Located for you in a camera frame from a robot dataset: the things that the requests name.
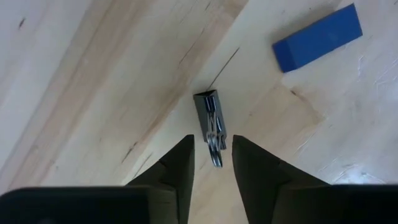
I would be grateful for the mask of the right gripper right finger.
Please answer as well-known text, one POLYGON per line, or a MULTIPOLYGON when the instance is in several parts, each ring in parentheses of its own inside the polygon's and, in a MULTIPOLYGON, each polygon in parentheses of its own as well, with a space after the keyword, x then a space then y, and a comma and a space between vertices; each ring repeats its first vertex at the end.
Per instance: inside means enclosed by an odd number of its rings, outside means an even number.
POLYGON ((326 186, 321 179, 283 161, 244 136, 233 136, 232 159, 249 223, 271 223, 283 186, 326 186))

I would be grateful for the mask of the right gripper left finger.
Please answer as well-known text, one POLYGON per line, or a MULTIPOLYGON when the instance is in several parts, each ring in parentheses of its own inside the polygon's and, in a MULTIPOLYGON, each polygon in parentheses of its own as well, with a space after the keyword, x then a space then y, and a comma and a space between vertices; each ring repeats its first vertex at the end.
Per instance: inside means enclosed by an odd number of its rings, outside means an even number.
POLYGON ((187 223, 195 173, 195 138, 189 134, 127 185, 147 202, 145 223, 187 223))

